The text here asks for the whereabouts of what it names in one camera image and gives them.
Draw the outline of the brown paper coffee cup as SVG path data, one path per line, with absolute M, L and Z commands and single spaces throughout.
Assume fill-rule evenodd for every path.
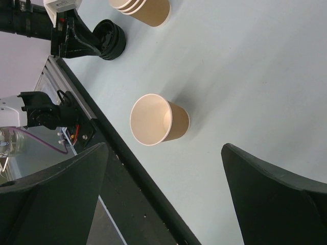
M 145 94 L 135 102 L 129 122 L 133 137 L 145 146 L 179 139 L 191 125 L 185 109 L 154 93 Z

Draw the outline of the stack of brown paper cups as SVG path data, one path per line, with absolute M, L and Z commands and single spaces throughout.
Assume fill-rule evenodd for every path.
M 171 11 L 168 0 L 110 0 L 109 3 L 123 15 L 131 16 L 151 27 L 162 26 Z

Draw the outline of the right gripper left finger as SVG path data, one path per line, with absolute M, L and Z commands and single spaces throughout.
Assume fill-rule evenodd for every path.
M 1 185 L 1 244 L 86 244 L 102 187 L 108 147 Z

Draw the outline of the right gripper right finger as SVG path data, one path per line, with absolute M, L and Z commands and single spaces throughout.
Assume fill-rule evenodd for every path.
M 227 143 L 221 150 L 245 244 L 326 244 L 326 184 Z

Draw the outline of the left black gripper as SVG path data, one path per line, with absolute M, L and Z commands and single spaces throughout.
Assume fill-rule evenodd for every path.
M 51 55 L 61 58 L 99 56 L 100 41 L 77 11 L 56 17 L 53 24 L 45 7 L 30 1 L 1 1 L 1 31 L 49 40 Z

